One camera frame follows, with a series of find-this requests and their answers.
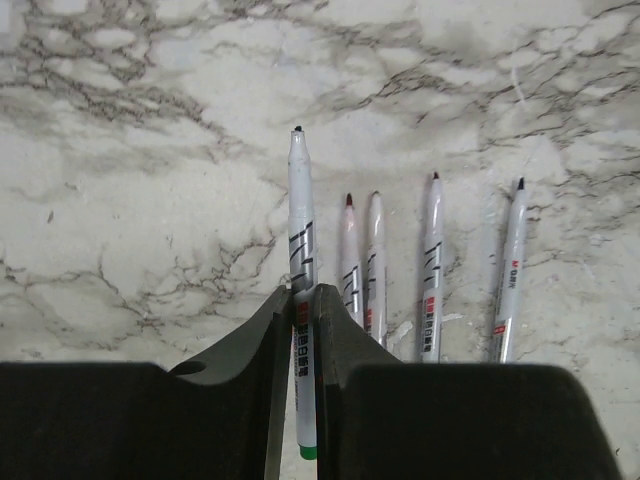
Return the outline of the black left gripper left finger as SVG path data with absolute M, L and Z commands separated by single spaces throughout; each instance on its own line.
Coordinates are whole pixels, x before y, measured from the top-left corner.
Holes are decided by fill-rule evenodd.
M 171 370 L 141 362 L 5 362 L 5 479 L 275 479 L 291 296 Z

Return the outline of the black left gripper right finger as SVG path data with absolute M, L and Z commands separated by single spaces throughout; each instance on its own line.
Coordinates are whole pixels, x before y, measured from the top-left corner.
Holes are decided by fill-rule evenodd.
M 318 286 L 313 307 L 322 479 L 617 479 L 580 382 L 529 364 L 404 363 Z

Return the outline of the white marker red end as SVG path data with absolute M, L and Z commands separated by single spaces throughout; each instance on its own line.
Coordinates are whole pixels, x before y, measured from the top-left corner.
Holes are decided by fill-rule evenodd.
M 351 318 L 364 327 L 362 266 L 352 195 L 348 193 L 343 215 L 341 239 L 342 298 Z

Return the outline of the white marker green end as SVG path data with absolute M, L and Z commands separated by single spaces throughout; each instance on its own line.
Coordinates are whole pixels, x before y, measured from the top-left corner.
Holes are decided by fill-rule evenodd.
M 312 307 L 318 285 L 318 268 L 311 159 L 301 126 L 296 126 L 291 132 L 288 181 L 289 273 L 294 301 L 296 438 L 300 456 L 311 461 L 317 458 Z

